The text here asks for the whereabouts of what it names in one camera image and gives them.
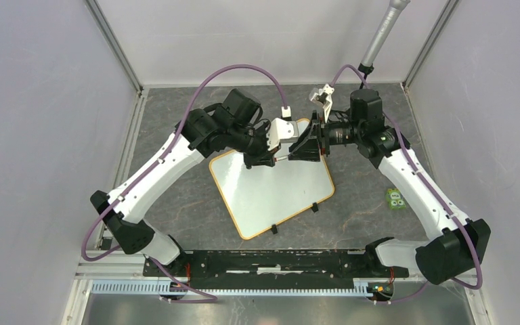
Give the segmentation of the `yellow framed whiteboard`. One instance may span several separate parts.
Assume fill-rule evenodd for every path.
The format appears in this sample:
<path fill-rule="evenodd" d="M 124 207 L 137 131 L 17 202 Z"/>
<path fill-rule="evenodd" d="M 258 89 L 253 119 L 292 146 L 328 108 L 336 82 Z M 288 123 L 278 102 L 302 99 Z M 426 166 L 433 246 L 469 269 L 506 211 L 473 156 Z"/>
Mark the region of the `yellow framed whiteboard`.
<path fill-rule="evenodd" d="M 282 160 L 274 167 L 247 169 L 243 154 L 230 150 L 213 158 L 209 171 L 243 240 L 310 210 L 335 192 L 324 159 Z"/>

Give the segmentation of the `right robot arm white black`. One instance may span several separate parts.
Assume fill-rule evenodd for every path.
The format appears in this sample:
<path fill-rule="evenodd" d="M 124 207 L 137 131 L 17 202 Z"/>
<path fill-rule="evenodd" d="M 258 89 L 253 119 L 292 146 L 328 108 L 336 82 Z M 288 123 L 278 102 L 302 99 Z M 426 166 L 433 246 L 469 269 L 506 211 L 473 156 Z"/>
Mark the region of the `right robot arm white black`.
<path fill-rule="evenodd" d="M 427 240 L 402 241 L 382 238 L 366 246 L 364 268 L 382 276 L 391 267 L 418 270 L 427 282 L 448 280 L 478 290 L 483 286 L 483 261 L 491 235 L 483 220 L 472 220 L 458 208 L 422 166 L 409 141 L 383 110 L 373 89 L 357 89 L 349 108 L 329 121 L 334 89 L 314 89 L 309 99 L 321 105 L 307 128 L 290 147 L 289 160 L 319 161 L 333 146 L 355 145 L 358 152 L 379 170 L 415 212 Z"/>

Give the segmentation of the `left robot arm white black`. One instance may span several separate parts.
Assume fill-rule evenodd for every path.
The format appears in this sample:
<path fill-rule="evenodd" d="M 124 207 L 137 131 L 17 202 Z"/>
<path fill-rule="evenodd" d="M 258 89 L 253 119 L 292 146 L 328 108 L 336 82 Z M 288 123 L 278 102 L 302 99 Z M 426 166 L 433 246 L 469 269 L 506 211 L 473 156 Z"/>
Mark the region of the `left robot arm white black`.
<path fill-rule="evenodd" d="M 239 89 L 224 101 L 205 108 L 189 108 L 163 147 L 137 172 L 109 193 L 98 190 L 90 202 L 124 253 L 141 253 L 159 262 L 170 276 L 186 266 L 182 249 L 144 220 L 148 209 L 184 173 L 214 152 L 227 148 L 263 158 L 267 128 L 261 102 Z"/>

